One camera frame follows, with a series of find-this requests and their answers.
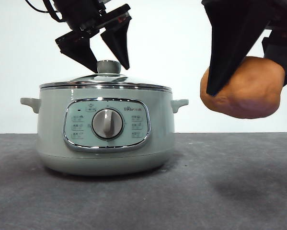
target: white wall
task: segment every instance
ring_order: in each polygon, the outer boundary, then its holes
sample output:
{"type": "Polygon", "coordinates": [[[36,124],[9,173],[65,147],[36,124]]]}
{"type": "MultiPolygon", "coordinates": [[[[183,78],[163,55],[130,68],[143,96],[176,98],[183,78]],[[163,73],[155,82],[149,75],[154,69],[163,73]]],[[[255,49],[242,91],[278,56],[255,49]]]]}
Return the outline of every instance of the white wall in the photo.
{"type": "MultiPolygon", "coordinates": [[[[44,8],[41,0],[31,2],[44,8]]],[[[189,99],[189,106],[175,115],[177,132],[287,131],[287,86],[279,110],[268,118],[239,120],[204,107],[199,83],[209,64],[211,27],[200,2],[109,2],[109,10],[124,3],[132,8],[128,33],[131,69],[122,73],[172,87],[175,99],[189,99]]],[[[24,0],[0,0],[0,133],[35,133],[37,115],[20,105],[20,98],[38,98],[42,83],[91,73],[60,54],[54,40],[68,31],[65,23],[35,12],[24,0]]],[[[250,55],[263,55],[260,41],[250,55]]],[[[99,35],[91,44],[99,60],[115,59],[99,35]]]]}

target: lid knob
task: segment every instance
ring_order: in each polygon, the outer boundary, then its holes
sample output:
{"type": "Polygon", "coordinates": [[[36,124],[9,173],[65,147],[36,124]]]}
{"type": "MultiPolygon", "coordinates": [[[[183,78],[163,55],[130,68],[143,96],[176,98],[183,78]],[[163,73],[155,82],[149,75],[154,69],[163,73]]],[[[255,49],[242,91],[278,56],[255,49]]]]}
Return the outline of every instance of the lid knob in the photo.
{"type": "Polygon", "coordinates": [[[117,73],[121,72],[121,64],[117,61],[102,60],[96,63],[98,73],[117,73]]]}

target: gray table surface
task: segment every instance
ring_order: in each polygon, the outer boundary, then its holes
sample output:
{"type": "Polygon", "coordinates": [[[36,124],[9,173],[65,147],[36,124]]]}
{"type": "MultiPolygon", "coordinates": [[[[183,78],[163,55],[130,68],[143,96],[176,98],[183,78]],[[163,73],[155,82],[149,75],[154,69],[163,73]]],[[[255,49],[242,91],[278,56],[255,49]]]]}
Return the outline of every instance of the gray table surface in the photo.
{"type": "Polygon", "coordinates": [[[163,166],[124,176],[42,166],[0,135],[0,230],[287,230],[287,133],[176,134],[163,166]]]}

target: pot handle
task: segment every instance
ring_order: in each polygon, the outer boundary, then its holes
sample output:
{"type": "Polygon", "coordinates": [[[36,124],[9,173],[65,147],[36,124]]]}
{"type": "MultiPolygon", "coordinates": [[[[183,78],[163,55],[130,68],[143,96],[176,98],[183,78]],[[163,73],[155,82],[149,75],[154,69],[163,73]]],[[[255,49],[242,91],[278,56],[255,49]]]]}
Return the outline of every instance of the pot handle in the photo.
{"type": "Polygon", "coordinates": [[[39,109],[41,106],[41,100],[40,99],[35,99],[35,98],[30,98],[30,97],[22,97],[20,99],[20,103],[32,107],[33,112],[35,114],[39,113],[39,109]]]}
{"type": "Polygon", "coordinates": [[[184,105],[188,105],[189,104],[189,100],[188,99],[182,99],[182,100],[172,100],[171,101],[171,107],[172,107],[172,111],[173,113],[177,113],[178,109],[184,105]]]}

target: cable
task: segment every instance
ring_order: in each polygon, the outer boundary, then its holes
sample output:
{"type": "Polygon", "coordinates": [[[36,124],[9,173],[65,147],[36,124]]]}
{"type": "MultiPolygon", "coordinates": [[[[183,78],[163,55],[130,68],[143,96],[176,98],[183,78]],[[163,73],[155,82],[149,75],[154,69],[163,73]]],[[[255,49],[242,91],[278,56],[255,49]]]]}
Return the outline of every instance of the cable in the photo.
{"type": "Polygon", "coordinates": [[[42,10],[39,10],[39,9],[37,9],[35,6],[33,6],[28,0],[25,0],[26,2],[27,2],[27,4],[31,7],[31,8],[33,8],[35,11],[38,11],[38,12],[40,12],[40,13],[49,13],[48,11],[42,11],[42,10]]]}

